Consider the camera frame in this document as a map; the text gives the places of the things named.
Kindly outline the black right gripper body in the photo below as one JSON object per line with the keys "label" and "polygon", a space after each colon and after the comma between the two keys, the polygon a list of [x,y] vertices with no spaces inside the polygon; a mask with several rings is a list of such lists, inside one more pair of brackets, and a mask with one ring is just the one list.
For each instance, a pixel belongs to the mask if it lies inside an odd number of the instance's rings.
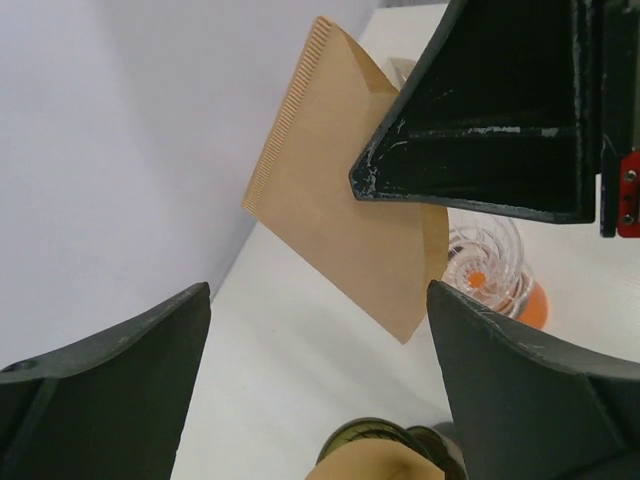
{"label": "black right gripper body", "polygon": [[600,1],[600,234],[639,236],[639,3]]}

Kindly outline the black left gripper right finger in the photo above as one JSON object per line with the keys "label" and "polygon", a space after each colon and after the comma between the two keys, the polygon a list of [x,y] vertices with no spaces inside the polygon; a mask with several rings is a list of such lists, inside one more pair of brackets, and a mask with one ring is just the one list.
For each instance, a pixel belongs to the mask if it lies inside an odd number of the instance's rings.
{"label": "black left gripper right finger", "polygon": [[427,313],[472,479],[636,479],[639,366],[505,317],[442,281]]}

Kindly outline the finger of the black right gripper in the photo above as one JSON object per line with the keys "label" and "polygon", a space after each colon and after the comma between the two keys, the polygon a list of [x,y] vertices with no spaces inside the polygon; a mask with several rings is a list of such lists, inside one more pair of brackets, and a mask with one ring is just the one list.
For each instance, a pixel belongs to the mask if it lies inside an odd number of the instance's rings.
{"label": "finger of the black right gripper", "polygon": [[595,218],[600,5],[452,1],[353,165],[361,201]]}

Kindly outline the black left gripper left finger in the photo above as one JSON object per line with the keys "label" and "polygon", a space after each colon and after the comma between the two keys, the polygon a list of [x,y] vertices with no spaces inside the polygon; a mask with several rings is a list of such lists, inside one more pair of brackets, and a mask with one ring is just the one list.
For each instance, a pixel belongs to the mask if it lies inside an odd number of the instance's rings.
{"label": "black left gripper left finger", "polygon": [[2,478],[170,478],[210,319],[197,283],[2,369]]}

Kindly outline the olive green plastic dripper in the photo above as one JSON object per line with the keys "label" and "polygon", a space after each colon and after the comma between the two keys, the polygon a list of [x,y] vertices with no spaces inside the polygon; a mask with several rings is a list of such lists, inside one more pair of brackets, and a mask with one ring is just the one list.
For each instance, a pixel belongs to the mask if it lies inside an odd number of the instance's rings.
{"label": "olive green plastic dripper", "polygon": [[447,436],[425,426],[404,428],[375,417],[355,419],[334,431],[323,445],[316,465],[338,447],[363,439],[399,442],[439,467],[445,473],[446,480],[468,477],[460,448]]}

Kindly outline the orange liquid glass beaker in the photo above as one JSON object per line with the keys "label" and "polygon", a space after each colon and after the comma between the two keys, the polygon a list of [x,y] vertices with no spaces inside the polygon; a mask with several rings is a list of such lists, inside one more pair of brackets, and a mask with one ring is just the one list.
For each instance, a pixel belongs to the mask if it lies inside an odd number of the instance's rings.
{"label": "orange liquid glass beaker", "polygon": [[523,271],[507,292],[500,292],[489,277],[472,272],[467,279],[471,296],[494,311],[519,321],[532,328],[542,330],[549,317],[549,303],[542,286],[531,273]]}

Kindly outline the brown paper coffee filter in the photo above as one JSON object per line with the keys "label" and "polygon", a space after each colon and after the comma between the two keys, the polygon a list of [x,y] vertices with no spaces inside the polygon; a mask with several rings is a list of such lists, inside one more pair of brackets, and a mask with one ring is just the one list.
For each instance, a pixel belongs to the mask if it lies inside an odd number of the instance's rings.
{"label": "brown paper coffee filter", "polygon": [[391,440],[346,443],[321,460],[307,480],[444,480],[445,473],[409,447]]}

